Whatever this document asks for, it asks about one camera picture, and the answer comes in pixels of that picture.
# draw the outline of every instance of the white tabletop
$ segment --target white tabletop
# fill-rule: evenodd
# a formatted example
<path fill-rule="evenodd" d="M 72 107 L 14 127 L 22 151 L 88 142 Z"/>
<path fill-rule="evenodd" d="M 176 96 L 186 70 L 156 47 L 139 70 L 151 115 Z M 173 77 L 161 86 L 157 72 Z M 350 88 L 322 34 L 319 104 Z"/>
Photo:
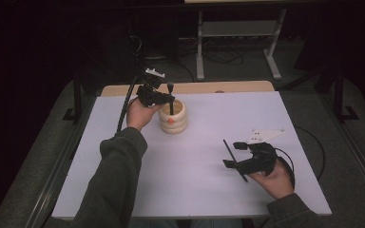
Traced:
<path fill-rule="evenodd" d="M 222 140 L 229 143 L 241 161 L 251 158 L 251 154 L 235 150 L 233 142 L 245 142 L 253 129 L 282 128 L 285 134 L 269 143 L 292 158 L 296 192 L 316 213 L 331 214 L 278 92 L 176 97 L 187 106 L 188 127 L 181 134 L 168 135 L 162 132 L 158 117 L 154 116 L 143 129 L 148 149 L 132 217 L 198 219 L 267 215 L 265 204 L 273 199 L 251 179 L 245 182 L 236 170 L 224 167 L 222 160 L 231 158 Z M 55 218 L 72 219 L 76 215 L 101 159 L 99 144 L 114 135 L 124 99 L 122 96 L 97 99 L 52 213 Z"/>

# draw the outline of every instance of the cylindrical container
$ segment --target cylindrical container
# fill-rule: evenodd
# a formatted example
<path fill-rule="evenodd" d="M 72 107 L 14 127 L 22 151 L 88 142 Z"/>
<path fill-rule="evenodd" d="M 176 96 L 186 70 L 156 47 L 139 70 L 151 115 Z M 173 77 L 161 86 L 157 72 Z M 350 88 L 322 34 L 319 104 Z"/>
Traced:
<path fill-rule="evenodd" d="M 185 104 L 175 99 L 173 103 L 174 115 L 170 115 L 170 104 L 165 104 L 159 111 L 160 128 L 168 134 L 179 134 L 188 124 Z"/>

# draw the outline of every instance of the person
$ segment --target person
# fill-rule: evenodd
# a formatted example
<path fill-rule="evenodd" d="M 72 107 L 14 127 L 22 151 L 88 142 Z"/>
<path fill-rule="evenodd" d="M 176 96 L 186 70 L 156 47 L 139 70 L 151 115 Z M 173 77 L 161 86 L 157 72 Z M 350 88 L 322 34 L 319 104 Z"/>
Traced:
<path fill-rule="evenodd" d="M 160 108 L 160 105 L 144 107 L 138 99 L 130 102 L 126 114 L 127 127 L 100 144 L 102 160 L 70 227 L 128 227 L 142 157 L 147 149 L 141 130 Z M 280 162 L 277 161 L 269 176 L 255 173 L 249 177 L 276 199 L 267 205 L 274 227 L 322 227 L 320 217 L 294 193 Z"/>

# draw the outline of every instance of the black stick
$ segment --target black stick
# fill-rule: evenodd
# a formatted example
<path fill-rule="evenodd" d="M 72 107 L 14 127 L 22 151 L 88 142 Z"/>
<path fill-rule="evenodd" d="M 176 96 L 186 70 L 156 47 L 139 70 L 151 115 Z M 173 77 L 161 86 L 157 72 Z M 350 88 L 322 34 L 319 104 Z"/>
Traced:
<path fill-rule="evenodd" d="M 234 163 L 236 163 L 236 162 L 237 162 L 237 161 L 236 161 L 236 158 L 234 157 L 234 155 L 233 155 L 232 151 L 230 150 L 230 147 L 229 147 L 229 145 L 227 144 L 226 140 L 223 140 L 223 142 L 224 142 L 224 144 L 226 145 L 227 150 L 229 151 L 230 156 L 231 156 L 231 157 L 232 157 L 232 159 L 233 159 L 233 162 L 234 162 Z M 244 179 L 244 181 L 248 182 L 248 179 L 247 179 L 244 175 L 241 175 L 241 177 Z"/>
<path fill-rule="evenodd" d="M 168 82 L 167 83 L 167 89 L 168 89 L 168 93 L 171 96 L 171 92 L 173 91 L 174 88 L 174 84 L 172 82 Z M 174 115 L 174 105 L 173 102 L 170 103 L 170 116 Z"/>

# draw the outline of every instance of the wire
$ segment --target wire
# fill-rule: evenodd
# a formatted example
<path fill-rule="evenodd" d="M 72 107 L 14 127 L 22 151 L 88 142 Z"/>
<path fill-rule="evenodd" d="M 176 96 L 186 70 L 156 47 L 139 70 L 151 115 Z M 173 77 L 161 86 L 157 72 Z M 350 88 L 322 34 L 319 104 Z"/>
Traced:
<path fill-rule="evenodd" d="M 136 40 L 139 41 L 139 45 L 136 48 L 135 53 L 134 53 L 134 55 L 138 55 L 138 52 L 141 50 L 141 47 L 142 47 L 142 40 L 141 40 L 141 38 L 139 38 L 138 36 L 135 36 L 135 35 L 130 35 L 129 38 L 133 38 L 133 39 L 136 39 Z"/>
<path fill-rule="evenodd" d="M 295 166 L 293 165 L 293 161 L 292 161 L 292 159 L 290 158 L 290 156 L 286 153 L 286 152 L 284 152 L 283 150 L 281 150 L 281 149 L 278 149 L 278 148 L 275 148 L 276 150 L 278 150 L 278 151 L 280 151 L 280 152 L 282 152 L 283 154 L 285 154 L 286 155 L 286 157 L 287 158 L 289 158 L 289 160 L 290 160 L 290 163 L 292 164 L 292 172 L 295 172 Z"/>
<path fill-rule="evenodd" d="M 321 179 L 321 176 L 322 176 L 322 174 L 324 173 L 324 170 L 325 170 L 325 150 L 324 150 L 324 147 L 322 146 L 322 143 L 317 139 L 317 137 L 313 133 L 311 133 L 310 131 L 308 131 L 308 130 L 302 128 L 302 127 L 296 126 L 296 125 L 295 125 L 295 128 L 300 129 L 300 130 L 308 133 L 311 137 L 313 137 L 316 140 L 316 142 L 319 145 L 319 148 L 321 148 L 322 165 L 321 165 L 321 170 L 319 171 L 319 174 L 317 175 L 317 180 L 319 181 L 319 179 Z"/>
<path fill-rule="evenodd" d="M 178 65 L 178 66 L 186 69 L 186 71 L 188 71 L 189 75 L 191 76 L 192 82 L 195 83 L 194 74 L 192 74 L 191 70 L 187 66 L 184 66 L 183 64 L 180 64 L 180 63 L 173 63 L 173 64 Z"/>
<path fill-rule="evenodd" d="M 132 99 L 132 101 L 129 103 L 128 108 L 126 110 L 128 110 L 132 106 L 132 104 L 136 101 L 137 98 L 138 97 Z"/>
<path fill-rule="evenodd" d="M 124 122 L 125 114 L 126 114 L 128 108 L 129 108 L 129 106 L 127 106 L 127 105 L 129 103 L 129 99 L 131 97 L 131 94 L 132 94 L 132 91 L 133 91 L 133 87 L 138 82 L 138 79 L 139 79 L 139 76 L 135 76 L 135 78 L 133 79 L 132 83 L 129 85 L 129 89 L 128 89 L 128 91 L 126 93 L 126 96 L 125 96 L 125 101 L 124 101 L 123 109 L 121 110 L 120 120 L 118 121 L 117 132 L 120 132 L 121 131 L 121 128 L 123 127 L 123 122 Z"/>
<path fill-rule="evenodd" d="M 211 53 L 209 53 L 208 51 L 204 51 L 202 53 L 202 55 L 204 57 L 206 57 L 207 60 L 214 62 L 214 63 L 219 63 L 219 64 L 226 64 L 229 66 L 239 66 L 242 65 L 244 63 L 244 55 L 249 52 L 252 48 L 254 48 L 255 46 L 259 45 L 261 42 L 263 42 L 264 40 L 266 40 L 266 37 L 261 37 L 258 39 L 258 41 L 256 41 L 252 46 L 248 47 L 248 49 L 242 53 L 238 53 L 237 51 L 233 50 L 232 47 L 234 45 L 234 42 L 231 42 L 231 44 L 225 48 L 227 48 L 228 50 L 226 51 L 221 51 L 223 53 L 228 53 L 230 54 L 232 57 L 231 59 L 223 59 L 220 56 L 218 56 L 218 54 L 214 54 L 212 55 Z M 208 41 L 206 44 L 204 44 L 203 46 L 208 46 L 208 44 L 210 43 L 210 41 Z"/>

